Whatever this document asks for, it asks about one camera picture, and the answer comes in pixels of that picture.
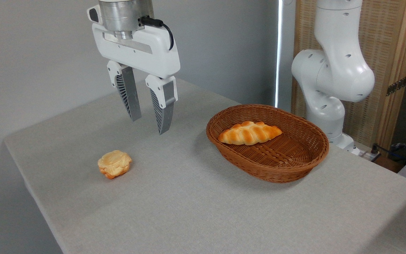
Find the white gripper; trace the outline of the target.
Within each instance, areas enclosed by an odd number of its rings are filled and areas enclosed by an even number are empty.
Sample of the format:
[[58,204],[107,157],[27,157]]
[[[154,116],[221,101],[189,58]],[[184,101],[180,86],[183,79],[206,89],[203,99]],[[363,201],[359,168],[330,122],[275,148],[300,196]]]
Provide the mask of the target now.
[[141,118],[132,69],[135,68],[149,74],[146,83],[150,88],[158,132],[160,135],[167,132],[173,118],[174,102],[178,100],[173,75],[180,70],[177,45],[169,49],[169,32],[146,26],[133,32],[131,39],[118,39],[97,23],[92,24],[92,32],[100,54],[110,60],[107,69],[111,83],[117,88],[131,120]]

